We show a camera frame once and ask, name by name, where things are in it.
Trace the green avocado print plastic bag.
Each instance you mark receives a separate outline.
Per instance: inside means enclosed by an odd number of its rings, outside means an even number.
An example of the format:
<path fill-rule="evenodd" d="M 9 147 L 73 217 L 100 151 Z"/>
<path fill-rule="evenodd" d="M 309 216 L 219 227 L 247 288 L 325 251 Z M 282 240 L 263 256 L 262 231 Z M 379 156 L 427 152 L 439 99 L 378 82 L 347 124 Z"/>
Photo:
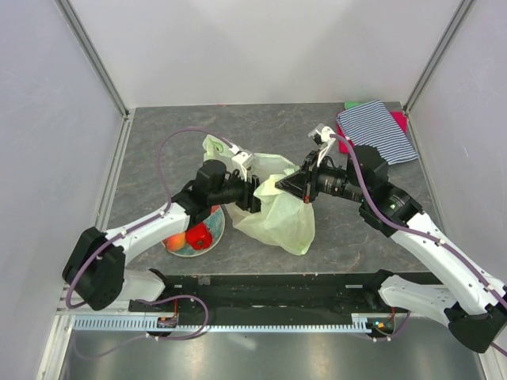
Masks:
<path fill-rule="evenodd" d="M 233 203 L 225 206 L 232 226 L 266 245 L 280 246 L 301 256 L 307 253 L 315 235 L 314 209 L 275 187 L 275 183 L 299 167 L 279 154 L 255 153 L 252 174 L 260 186 L 253 193 L 261 201 L 261 210 L 250 213 Z"/>

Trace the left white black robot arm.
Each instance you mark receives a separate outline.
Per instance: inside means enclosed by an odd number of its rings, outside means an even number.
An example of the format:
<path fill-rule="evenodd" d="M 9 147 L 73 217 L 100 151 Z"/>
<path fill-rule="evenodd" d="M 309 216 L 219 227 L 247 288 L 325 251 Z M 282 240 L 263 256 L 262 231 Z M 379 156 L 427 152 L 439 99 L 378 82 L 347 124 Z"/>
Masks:
<path fill-rule="evenodd" d="M 227 171 L 218 160 L 207 160 L 193 180 L 168 203 L 127 225 L 108 231 L 84 230 L 63 269 L 69 289 L 66 306 L 103 310 L 115 301 L 142 299 L 157 311 L 173 305 L 174 293 L 154 270 L 129 271 L 127 264 L 164 239 L 183 233 L 207 219 L 214 206 L 234 203 L 251 213 L 261 209 L 254 195 L 260 180 L 248 169 Z"/>

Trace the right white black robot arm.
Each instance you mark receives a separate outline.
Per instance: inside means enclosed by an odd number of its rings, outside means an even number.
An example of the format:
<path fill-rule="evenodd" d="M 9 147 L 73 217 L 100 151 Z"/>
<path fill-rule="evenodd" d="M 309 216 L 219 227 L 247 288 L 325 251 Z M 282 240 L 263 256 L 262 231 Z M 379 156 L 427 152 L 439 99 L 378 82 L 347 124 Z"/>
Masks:
<path fill-rule="evenodd" d="M 387 161 L 371 146 L 349 150 L 345 168 L 312 151 L 276 188 L 304 203 L 321 193 L 357 202 L 370 227 L 412 253 L 443 284 L 437 289 L 378 271 L 362 294 L 369 310 L 415 312 L 447 327 L 473 352 L 486 352 L 506 327 L 506 285 L 449 241 L 412 196 L 389 182 L 387 172 Z"/>

